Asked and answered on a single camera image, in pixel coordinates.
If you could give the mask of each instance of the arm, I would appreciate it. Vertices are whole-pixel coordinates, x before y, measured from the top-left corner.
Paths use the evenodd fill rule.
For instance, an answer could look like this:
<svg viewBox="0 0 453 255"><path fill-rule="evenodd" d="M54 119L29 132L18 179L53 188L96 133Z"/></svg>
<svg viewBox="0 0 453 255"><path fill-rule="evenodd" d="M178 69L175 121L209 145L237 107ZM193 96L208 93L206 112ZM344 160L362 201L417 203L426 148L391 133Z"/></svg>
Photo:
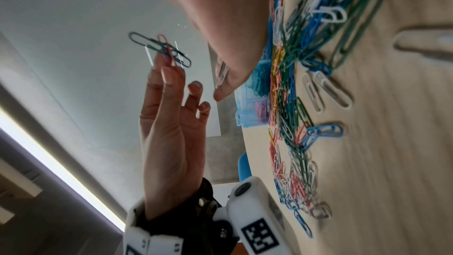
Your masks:
<svg viewBox="0 0 453 255"><path fill-rule="evenodd" d="M228 66L229 72L217 87L220 101L244 83L252 73L267 40L268 0L171 0L206 37Z"/></svg>

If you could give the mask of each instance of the led light strip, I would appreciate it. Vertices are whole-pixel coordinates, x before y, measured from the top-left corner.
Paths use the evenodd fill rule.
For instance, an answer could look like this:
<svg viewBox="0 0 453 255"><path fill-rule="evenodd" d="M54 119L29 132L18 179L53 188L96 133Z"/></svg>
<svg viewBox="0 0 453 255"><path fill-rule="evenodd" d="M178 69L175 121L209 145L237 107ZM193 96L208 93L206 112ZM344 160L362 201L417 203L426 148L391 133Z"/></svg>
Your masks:
<svg viewBox="0 0 453 255"><path fill-rule="evenodd" d="M14 119L0 108L0 128L18 144L25 148L40 163L64 181L70 188L85 199L92 207L105 216L119 230L124 232L125 223L116 216L102 201L88 190L72 173L61 165L37 141L35 141Z"/></svg>

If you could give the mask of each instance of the white device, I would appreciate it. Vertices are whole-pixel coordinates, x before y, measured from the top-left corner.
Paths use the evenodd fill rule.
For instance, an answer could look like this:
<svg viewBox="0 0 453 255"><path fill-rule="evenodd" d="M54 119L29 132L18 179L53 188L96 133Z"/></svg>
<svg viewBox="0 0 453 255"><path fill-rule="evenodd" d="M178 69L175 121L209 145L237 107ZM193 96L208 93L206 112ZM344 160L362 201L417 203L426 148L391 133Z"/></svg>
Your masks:
<svg viewBox="0 0 453 255"><path fill-rule="evenodd" d="M125 255L180 255L184 240L154 235L136 226L143 201L127 215L123 250ZM250 177L231 191L225 207L218 208L212 221L227 221L250 255L299 255L296 235L264 183Z"/></svg>

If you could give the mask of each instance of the table surface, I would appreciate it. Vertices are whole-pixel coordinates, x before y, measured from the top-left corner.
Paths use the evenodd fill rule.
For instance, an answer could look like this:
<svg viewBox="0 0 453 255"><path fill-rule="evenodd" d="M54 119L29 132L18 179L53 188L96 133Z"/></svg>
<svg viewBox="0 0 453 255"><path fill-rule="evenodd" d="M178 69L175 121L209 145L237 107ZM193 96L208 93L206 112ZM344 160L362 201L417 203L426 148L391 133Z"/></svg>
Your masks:
<svg viewBox="0 0 453 255"><path fill-rule="evenodd" d="M285 19L298 0L285 0ZM302 254L453 253L453 66L394 51L402 29L453 24L452 0L384 0L360 43L333 79L354 98L352 110L325 94L318 115L303 90L297 95L315 125L341 123L342 139L319 139L310 148L318 165L318 193L332 218L301 213L309 239L284 205ZM252 174L277 202L270 166L268 126L244 128ZM282 157L287 149L280 142Z"/></svg>

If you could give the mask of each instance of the fingers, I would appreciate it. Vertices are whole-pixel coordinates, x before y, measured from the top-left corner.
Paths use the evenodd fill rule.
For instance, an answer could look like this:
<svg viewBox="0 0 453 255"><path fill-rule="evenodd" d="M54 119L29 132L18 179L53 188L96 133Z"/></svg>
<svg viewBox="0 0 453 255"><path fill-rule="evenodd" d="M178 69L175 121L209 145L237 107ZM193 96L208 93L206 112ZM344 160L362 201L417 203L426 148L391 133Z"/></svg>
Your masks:
<svg viewBox="0 0 453 255"><path fill-rule="evenodd" d="M155 124L160 127L179 125L179 113L184 98L185 72L177 66L161 69L164 88Z"/></svg>
<svg viewBox="0 0 453 255"><path fill-rule="evenodd" d="M185 101L185 107L193 114L197 113L200 104L201 95L203 94L203 85L198 81L193 81L188 85L189 96Z"/></svg>
<svg viewBox="0 0 453 255"><path fill-rule="evenodd" d="M164 82L162 81L161 69L171 65L171 60L164 55L157 53L154 57L154 66L148 75L145 98L143 101L141 119L155 119L159 109Z"/></svg>
<svg viewBox="0 0 453 255"><path fill-rule="evenodd" d="M203 124L208 123L208 117L209 117L209 112L211 111L211 105L208 102L203 102L201 105L198 107L198 110L200 111L200 122Z"/></svg>
<svg viewBox="0 0 453 255"><path fill-rule="evenodd" d="M233 93L240 85L242 85L249 78L253 69L249 72L237 72L234 70L228 70L223 83L217 86L214 91L214 100L221 101Z"/></svg>

